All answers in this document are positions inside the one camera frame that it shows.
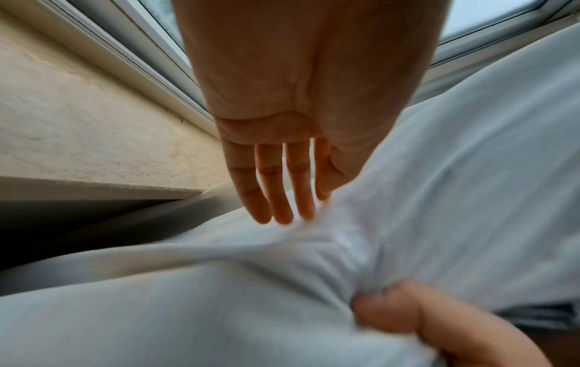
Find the beige marble surface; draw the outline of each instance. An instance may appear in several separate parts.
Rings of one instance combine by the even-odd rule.
[[[219,141],[0,10],[0,177],[204,190]]]

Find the hand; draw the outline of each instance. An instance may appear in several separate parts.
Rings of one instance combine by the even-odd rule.
[[[311,138],[319,199],[359,174],[421,81],[448,3],[173,0],[231,178],[256,221],[293,219],[283,145],[305,219],[315,215]]]
[[[456,367],[550,367],[540,349],[510,323],[415,281],[357,296],[352,310],[378,330],[418,334]]]

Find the finger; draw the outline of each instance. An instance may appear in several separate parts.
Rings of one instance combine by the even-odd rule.
[[[316,208],[310,185],[310,140],[286,144],[286,167],[298,213],[305,220],[314,219]]]
[[[222,138],[238,144],[298,143],[321,135],[312,119],[297,112],[248,120],[216,117],[216,124]]]
[[[282,145],[257,145],[256,158],[258,172],[274,219],[280,224],[292,223],[294,215],[282,181]]]
[[[329,198],[334,190],[358,176],[368,155],[342,152],[333,146],[324,146],[321,149],[328,151],[328,154],[317,160],[315,188],[317,197],[324,200]]]
[[[225,163],[242,204],[258,223],[268,223],[272,212],[256,178],[254,146],[222,139],[222,147]]]
[[[357,296],[352,309],[379,330],[416,333],[436,349],[454,357],[475,357],[482,366],[514,353],[522,362],[515,366],[549,366],[532,341],[511,324],[418,282],[402,282],[383,294]]]
[[[320,172],[323,163],[329,159],[330,143],[325,138],[314,139],[314,190],[320,201],[328,200],[330,195],[320,191]]]

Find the white window frame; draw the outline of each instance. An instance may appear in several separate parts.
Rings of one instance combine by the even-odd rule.
[[[2,0],[0,6],[218,136],[185,52],[138,0]],[[577,21],[571,15],[579,9],[580,0],[547,0],[538,9],[442,43],[412,103],[444,91],[510,52],[506,50],[536,39],[518,37],[521,34],[542,26],[548,31],[534,34],[571,25]],[[557,27],[545,26],[564,17],[567,20]],[[99,47],[103,57],[95,58]]]

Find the white fabric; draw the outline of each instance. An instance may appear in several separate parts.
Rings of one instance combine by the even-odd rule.
[[[415,278],[487,310],[580,298],[578,65],[575,26],[408,109],[313,223],[241,209],[4,272],[1,365],[424,367],[437,356],[414,337],[355,325],[357,290]]]

